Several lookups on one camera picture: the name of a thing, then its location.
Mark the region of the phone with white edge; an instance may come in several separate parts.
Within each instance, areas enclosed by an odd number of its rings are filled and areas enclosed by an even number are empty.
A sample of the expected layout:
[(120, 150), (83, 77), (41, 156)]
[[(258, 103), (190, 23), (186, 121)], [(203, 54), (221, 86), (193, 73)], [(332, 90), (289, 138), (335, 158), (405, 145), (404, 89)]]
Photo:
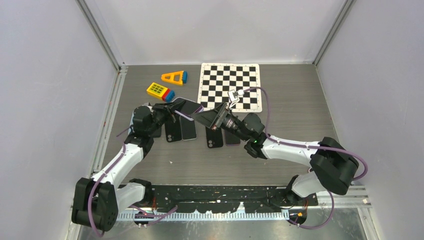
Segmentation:
[(186, 99), (183, 97), (177, 97), (173, 101), (173, 103), (179, 103), (184, 102), (184, 105), (180, 110), (176, 110), (175, 113), (180, 115), (181, 117), (185, 118), (188, 121), (194, 121), (194, 119), (191, 117), (191, 114), (202, 112), (204, 110), (203, 105), (200, 103), (197, 103), (193, 100)]

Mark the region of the white edged bare phone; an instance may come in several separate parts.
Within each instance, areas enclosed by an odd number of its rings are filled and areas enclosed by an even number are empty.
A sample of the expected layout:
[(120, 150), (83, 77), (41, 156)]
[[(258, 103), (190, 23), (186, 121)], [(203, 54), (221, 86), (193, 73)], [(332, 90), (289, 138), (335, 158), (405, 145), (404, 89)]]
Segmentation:
[(180, 120), (181, 137), (183, 141), (190, 141), (197, 138), (195, 121), (188, 120), (184, 117)]

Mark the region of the purple edged bare phone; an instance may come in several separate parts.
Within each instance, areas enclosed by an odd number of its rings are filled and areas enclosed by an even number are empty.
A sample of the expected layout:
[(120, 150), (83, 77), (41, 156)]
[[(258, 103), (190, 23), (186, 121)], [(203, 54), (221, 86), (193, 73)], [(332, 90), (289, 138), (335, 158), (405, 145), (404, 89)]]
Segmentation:
[(241, 140), (233, 133), (227, 130), (224, 131), (224, 138), (226, 146), (238, 146), (241, 144)]

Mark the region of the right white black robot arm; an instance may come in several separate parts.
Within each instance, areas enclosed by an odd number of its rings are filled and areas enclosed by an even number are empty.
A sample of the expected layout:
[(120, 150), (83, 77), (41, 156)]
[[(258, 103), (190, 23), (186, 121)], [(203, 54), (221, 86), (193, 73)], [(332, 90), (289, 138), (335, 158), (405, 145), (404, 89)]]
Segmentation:
[(335, 139), (300, 142), (278, 138), (266, 133), (266, 127), (255, 113), (244, 119), (230, 113), (226, 104), (191, 116), (210, 130), (225, 130), (246, 144), (244, 149), (253, 158), (277, 159), (298, 163), (312, 172), (295, 175), (285, 189), (291, 205), (299, 205), (306, 197), (322, 191), (345, 195), (354, 180), (359, 163)]

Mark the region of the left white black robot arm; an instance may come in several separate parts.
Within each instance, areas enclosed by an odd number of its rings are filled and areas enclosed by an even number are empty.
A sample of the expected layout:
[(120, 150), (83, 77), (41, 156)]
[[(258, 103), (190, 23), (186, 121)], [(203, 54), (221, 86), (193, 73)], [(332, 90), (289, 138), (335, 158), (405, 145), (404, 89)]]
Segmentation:
[(185, 100), (143, 104), (134, 109), (130, 125), (124, 130), (127, 137), (120, 152), (98, 173), (90, 178), (80, 178), (75, 185), (71, 221), (92, 228), (99, 237), (112, 229), (118, 215), (138, 203), (148, 207), (154, 199), (152, 184), (142, 179), (132, 179), (125, 186), (122, 181), (149, 153), (153, 134), (169, 122), (177, 120), (177, 112)]

